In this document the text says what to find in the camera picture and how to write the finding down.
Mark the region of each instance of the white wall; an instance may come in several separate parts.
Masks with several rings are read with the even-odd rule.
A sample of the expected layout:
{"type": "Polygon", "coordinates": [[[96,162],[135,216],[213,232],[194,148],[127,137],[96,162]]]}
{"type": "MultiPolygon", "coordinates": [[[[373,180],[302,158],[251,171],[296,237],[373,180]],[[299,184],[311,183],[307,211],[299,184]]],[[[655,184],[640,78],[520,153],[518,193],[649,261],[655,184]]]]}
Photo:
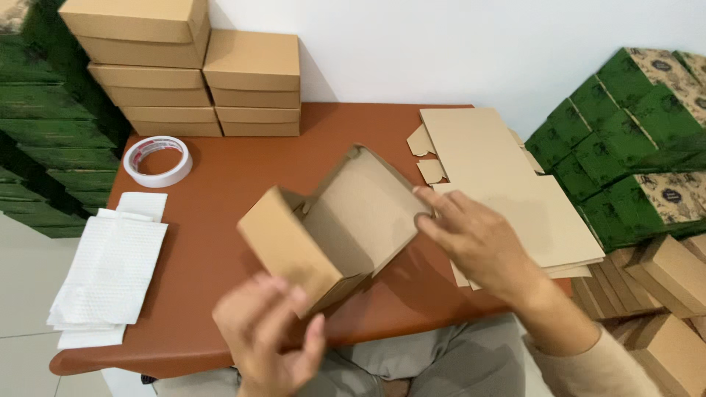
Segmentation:
{"type": "Polygon", "coordinates": [[[296,33],[302,99],[496,107],[527,138],[620,46],[706,54],[705,0],[211,0],[296,33]]]}

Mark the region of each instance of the tape label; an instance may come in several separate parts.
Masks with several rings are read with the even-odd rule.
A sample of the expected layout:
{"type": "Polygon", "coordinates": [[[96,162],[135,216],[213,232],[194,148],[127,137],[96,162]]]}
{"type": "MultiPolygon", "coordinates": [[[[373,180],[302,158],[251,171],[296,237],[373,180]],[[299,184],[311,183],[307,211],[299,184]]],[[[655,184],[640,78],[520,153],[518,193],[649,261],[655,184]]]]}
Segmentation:
{"type": "Polygon", "coordinates": [[[138,172],[138,166],[140,165],[140,162],[147,157],[150,153],[154,153],[157,150],[163,150],[163,149],[176,149],[180,153],[184,153],[181,147],[177,142],[174,142],[171,139],[151,139],[141,145],[139,145],[130,155],[129,162],[130,162],[130,168],[133,169],[133,171],[138,172]]]}

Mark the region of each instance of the person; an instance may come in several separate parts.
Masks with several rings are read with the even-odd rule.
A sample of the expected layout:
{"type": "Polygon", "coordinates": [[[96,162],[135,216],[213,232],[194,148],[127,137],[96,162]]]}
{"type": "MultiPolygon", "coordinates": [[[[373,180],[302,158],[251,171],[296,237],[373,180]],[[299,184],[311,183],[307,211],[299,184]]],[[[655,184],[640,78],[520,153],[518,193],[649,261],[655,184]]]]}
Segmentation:
{"type": "MultiPolygon", "coordinates": [[[[661,395],[623,347],[531,260],[502,215],[458,191],[440,195],[418,187],[414,194],[440,215],[419,215],[418,229],[470,280],[507,302],[555,396],[661,395]]],[[[224,396],[238,386],[239,397],[525,394],[517,358],[522,342],[512,317],[327,353],[325,319],[317,314],[301,350],[280,353],[287,327],[306,304],[302,289],[264,273],[219,301],[213,318],[241,376],[224,396]]]]}

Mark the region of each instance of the gray pants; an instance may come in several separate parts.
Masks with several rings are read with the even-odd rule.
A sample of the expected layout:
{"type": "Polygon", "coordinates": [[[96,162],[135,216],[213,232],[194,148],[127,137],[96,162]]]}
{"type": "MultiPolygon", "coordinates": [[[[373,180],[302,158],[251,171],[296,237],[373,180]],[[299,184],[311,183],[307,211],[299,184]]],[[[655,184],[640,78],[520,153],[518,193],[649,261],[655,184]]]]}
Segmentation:
{"type": "MultiPolygon", "coordinates": [[[[384,397],[381,379],[411,379],[410,397],[525,396],[527,357],[520,327],[506,314],[330,350],[297,395],[384,397]]],[[[232,397],[238,382],[237,371],[218,369],[163,379],[155,389],[160,397],[232,397]]]]}

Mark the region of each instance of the brown table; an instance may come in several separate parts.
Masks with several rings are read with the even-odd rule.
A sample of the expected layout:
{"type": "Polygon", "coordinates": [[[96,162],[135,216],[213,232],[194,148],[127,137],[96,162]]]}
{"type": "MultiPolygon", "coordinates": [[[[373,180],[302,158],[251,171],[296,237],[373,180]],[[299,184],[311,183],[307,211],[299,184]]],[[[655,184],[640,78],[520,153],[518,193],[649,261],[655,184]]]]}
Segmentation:
{"type": "MultiPolygon", "coordinates": [[[[405,140],[419,126],[419,109],[425,107],[439,106],[305,103],[297,138],[182,138],[193,169],[164,189],[142,187],[121,168],[108,208],[115,208],[125,191],[169,194],[162,220],[169,229],[140,318],[127,327],[122,345],[64,350],[52,360],[51,371],[71,375],[118,367],[166,378],[232,365],[211,309],[226,291],[262,269],[236,230],[238,220],[274,184],[310,193],[355,142],[377,152],[412,183],[423,184],[419,158],[405,140]]],[[[128,147],[139,138],[130,137],[128,147]]],[[[151,165],[167,165],[157,156],[162,152],[171,150],[151,155],[151,165]]],[[[568,280],[559,284],[569,292],[568,280]]],[[[326,336],[331,345],[344,345],[506,310],[483,291],[457,288],[443,252],[417,236],[374,280],[325,310],[326,336]]],[[[298,343],[302,329],[302,324],[295,327],[290,345],[298,343]]]]}

